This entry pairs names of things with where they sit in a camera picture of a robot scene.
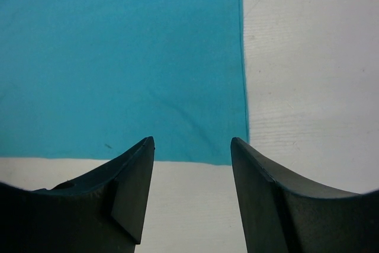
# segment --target blue cloth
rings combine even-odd
[[[248,138],[241,0],[0,0],[0,156],[230,165]]]

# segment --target white surface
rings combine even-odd
[[[244,10],[250,143],[318,182],[379,188],[379,0],[244,0]],[[49,188],[103,162],[0,159],[0,179]],[[246,252],[231,167],[155,163],[136,252]]]

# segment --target black plastic part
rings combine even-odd
[[[379,252],[379,191],[319,184],[238,138],[231,149],[248,253]]]
[[[134,252],[141,242],[154,161],[147,137],[52,190],[0,183],[0,252]]]

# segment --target teal fabric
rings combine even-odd
[[[241,0],[0,0],[0,156],[230,165],[248,139]]]

